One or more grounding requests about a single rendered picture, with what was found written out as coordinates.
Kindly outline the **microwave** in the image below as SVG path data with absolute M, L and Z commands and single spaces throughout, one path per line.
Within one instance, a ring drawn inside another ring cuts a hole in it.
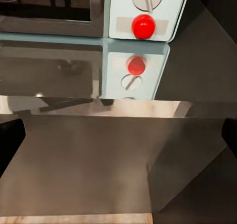
M 0 34 L 170 43 L 187 0 L 0 0 Z

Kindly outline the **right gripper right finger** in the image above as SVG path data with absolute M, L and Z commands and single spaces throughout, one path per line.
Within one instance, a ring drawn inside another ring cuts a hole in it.
M 226 118 L 221 135 L 237 158 L 237 120 Z

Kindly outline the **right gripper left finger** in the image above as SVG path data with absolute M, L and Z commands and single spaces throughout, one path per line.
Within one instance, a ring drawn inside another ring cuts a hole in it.
M 0 178 L 26 137 L 22 119 L 0 124 Z

